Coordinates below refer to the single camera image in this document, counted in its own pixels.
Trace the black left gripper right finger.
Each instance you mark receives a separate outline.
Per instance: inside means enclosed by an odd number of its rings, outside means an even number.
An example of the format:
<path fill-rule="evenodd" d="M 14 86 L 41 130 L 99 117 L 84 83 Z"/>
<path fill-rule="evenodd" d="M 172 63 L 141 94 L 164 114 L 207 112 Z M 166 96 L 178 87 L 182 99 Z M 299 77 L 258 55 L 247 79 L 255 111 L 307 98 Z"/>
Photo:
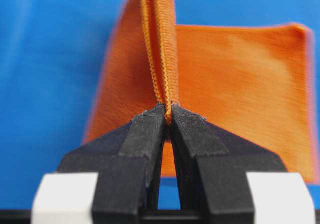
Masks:
<path fill-rule="evenodd" d="M 171 135 L 181 208 L 207 222 L 252 222 L 247 172 L 287 170 L 276 153 L 177 105 Z"/>

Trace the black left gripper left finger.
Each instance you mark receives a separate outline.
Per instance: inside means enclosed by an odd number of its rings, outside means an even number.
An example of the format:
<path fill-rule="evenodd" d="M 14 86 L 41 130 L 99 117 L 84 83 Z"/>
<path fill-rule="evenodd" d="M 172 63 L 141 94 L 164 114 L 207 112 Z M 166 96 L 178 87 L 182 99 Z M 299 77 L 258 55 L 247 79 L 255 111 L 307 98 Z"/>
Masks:
<path fill-rule="evenodd" d="M 58 172 L 97 172 L 95 222 L 138 222 L 142 209 L 157 210 L 165 132 L 165 107 L 67 153 Z"/>

